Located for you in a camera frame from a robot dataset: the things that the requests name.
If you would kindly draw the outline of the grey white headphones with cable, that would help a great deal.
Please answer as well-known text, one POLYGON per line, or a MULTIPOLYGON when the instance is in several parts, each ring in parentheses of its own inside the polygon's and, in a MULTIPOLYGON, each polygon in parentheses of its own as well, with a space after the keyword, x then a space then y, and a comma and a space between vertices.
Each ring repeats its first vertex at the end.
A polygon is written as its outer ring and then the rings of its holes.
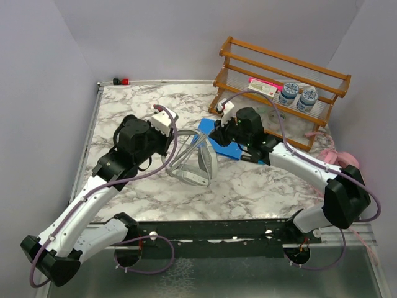
POLYGON ((218 173, 218 158, 208 134, 199 129, 182 129, 178 136, 185 138, 166 173, 191 186, 209 186, 218 173))

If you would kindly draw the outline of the pink headphones with cable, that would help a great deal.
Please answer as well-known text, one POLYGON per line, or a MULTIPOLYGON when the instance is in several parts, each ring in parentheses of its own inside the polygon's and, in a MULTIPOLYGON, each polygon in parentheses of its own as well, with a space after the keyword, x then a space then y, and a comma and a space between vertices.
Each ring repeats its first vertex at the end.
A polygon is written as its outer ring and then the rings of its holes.
MULTIPOLYGON (((316 138, 317 136, 323 136, 324 138, 327 138, 328 141, 330 142, 330 146, 324 149, 316 158, 324 161, 326 163, 331 163, 334 165, 338 166, 347 166, 347 165, 352 165, 355 166, 356 168, 360 168, 359 162, 355 157, 353 157, 350 153, 347 152, 338 152, 335 149, 334 146, 334 140, 332 139, 332 136, 324 133, 324 132, 307 132, 305 133, 305 137, 314 137, 316 138)), ((352 232, 358 240, 363 244, 363 246, 366 248, 367 253, 369 254, 370 261, 373 265, 378 266, 379 265, 379 259, 376 253, 370 248, 370 246, 365 242, 365 240, 359 235, 358 232, 356 232, 353 228, 349 228, 349 231, 352 232)))

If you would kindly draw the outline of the black headphones with cable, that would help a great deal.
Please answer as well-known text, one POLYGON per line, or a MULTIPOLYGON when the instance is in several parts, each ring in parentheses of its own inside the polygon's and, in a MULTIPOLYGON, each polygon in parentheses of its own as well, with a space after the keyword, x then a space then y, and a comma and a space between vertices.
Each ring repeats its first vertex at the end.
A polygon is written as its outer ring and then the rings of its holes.
POLYGON ((131 118, 131 116, 132 116, 132 115, 126 115, 126 116, 123 118, 123 120, 121 121, 120 125, 116 128, 116 130, 115 130, 115 132, 114 132, 114 134, 113 134, 113 138, 112 138, 114 145, 116 145, 116 144, 118 143, 118 136, 119 136, 119 133, 120 133, 121 129, 124 128, 125 124, 126 124, 127 121, 131 118))

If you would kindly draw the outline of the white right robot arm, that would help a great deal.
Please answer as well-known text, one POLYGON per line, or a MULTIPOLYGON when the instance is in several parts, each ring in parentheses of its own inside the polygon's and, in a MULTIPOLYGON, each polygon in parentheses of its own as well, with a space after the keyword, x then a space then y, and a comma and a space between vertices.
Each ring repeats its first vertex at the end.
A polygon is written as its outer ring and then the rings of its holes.
POLYGON ((245 148, 242 159, 284 169, 312 185, 323 196, 322 204, 295 212, 285 227, 286 238, 298 243, 317 228, 349 228, 369 206, 370 196, 363 189, 360 171, 348 165, 341 168, 319 161, 282 138, 266 133, 260 115, 251 107, 236 111, 228 102, 220 104, 221 119, 216 121, 210 138, 227 147, 236 143, 245 148))

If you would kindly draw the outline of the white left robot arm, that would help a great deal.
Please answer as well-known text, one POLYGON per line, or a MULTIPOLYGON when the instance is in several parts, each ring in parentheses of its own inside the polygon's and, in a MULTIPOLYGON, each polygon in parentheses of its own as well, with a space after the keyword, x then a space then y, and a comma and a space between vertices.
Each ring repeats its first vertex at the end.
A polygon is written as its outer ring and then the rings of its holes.
POLYGON ((81 192, 62 214, 38 236, 27 235, 20 247, 31 263, 29 283, 40 288, 48 282, 68 283, 81 265, 110 245, 142 243, 151 235, 140 233, 138 222, 124 212, 102 227, 86 232, 94 216, 129 182, 148 178, 164 165, 139 175, 141 165, 154 154, 169 163, 176 152, 178 116, 166 109, 150 119, 126 116, 113 135, 112 148, 101 158, 81 192))

